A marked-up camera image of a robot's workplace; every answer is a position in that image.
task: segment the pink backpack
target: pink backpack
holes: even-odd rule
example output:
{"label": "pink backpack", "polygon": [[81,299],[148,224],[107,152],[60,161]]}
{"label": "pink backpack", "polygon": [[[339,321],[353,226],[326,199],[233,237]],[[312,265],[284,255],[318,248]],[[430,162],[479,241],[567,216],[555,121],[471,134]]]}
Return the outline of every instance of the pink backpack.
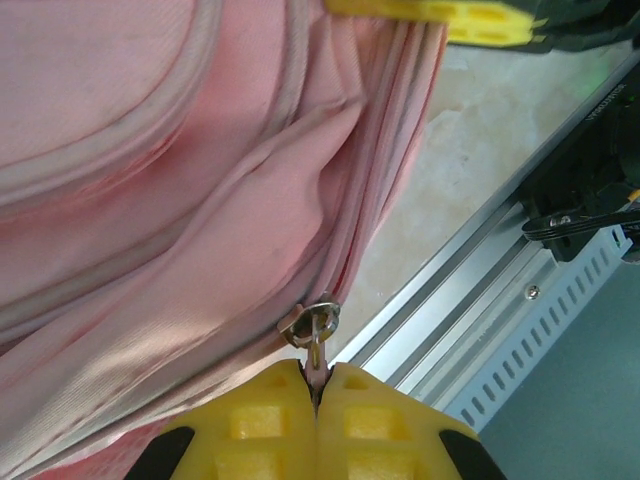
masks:
{"label": "pink backpack", "polygon": [[320,0],[4,0],[0,24],[0,478],[122,478],[297,303],[345,299],[444,28]]}

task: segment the pink fabric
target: pink fabric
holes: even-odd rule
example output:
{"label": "pink fabric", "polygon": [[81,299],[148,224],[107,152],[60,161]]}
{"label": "pink fabric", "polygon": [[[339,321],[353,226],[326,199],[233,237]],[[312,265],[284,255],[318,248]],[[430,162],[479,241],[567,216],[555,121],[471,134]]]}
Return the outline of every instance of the pink fabric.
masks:
{"label": "pink fabric", "polygon": [[[0,4],[0,25],[20,14],[50,32],[16,30],[5,50],[69,38],[117,47],[91,67],[73,50],[80,73],[63,64],[54,85],[38,80],[57,100],[38,93],[31,106],[24,85],[0,112],[2,127],[13,110],[46,110],[21,114],[17,135],[33,141],[12,139],[0,159],[0,177],[37,160],[4,197],[0,185],[0,343],[11,346],[0,357],[0,478],[234,388],[282,346],[275,323],[297,302],[325,290],[344,300],[417,148],[444,45],[440,26],[332,17],[319,0],[162,0],[130,52],[120,47],[137,41],[151,3],[94,3],[72,24],[61,12],[76,0]],[[191,76],[168,75],[168,59],[185,55]],[[53,68],[12,61],[3,100],[21,75]],[[129,84],[127,69],[144,81]],[[93,76],[88,108],[77,89]],[[197,95],[178,93],[185,85]],[[141,99],[160,90],[164,110],[149,113]],[[67,97],[67,115],[54,115]],[[111,110],[93,109],[108,98]],[[95,135],[114,144],[97,151]],[[67,158],[50,155],[70,142],[84,160],[43,175],[38,165]],[[110,451],[130,451],[131,435]],[[64,478],[121,478],[79,473],[93,458]]]}

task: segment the beige floor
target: beige floor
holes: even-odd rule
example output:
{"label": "beige floor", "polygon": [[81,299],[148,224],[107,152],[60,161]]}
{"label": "beige floor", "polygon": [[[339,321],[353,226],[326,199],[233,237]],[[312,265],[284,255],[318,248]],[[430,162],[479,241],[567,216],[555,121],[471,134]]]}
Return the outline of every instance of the beige floor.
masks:
{"label": "beige floor", "polygon": [[369,246],[327,344],[333,357],[630,53],[543,56],[450,48],[423,153]]}

